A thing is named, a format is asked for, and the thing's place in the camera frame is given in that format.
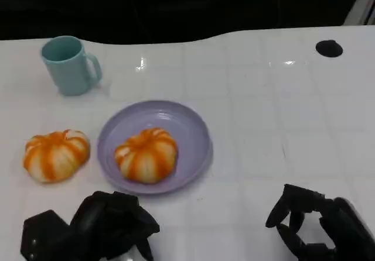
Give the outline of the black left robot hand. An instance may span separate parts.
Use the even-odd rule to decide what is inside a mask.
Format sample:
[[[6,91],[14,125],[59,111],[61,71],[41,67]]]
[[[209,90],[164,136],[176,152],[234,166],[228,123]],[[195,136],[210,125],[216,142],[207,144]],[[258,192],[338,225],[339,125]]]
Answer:
[[[148,238],[160,226],[134,195],[96,191],[83,200],[70,226],[81,238],[81,260],[111,260],[134,246],[145,260],[154,260]]]

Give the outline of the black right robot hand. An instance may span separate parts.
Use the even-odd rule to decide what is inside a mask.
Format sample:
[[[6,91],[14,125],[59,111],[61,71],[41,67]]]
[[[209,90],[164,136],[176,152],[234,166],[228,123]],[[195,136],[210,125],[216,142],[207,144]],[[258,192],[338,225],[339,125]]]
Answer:
[[[299,236],[306,213],[321,214],[319,223],[335,247],[305,243]],[[374,236],[352,204],[343,197],[285,184],[282,196],[270,212],[265,226],[275,227],[298,260],[374,260]]]

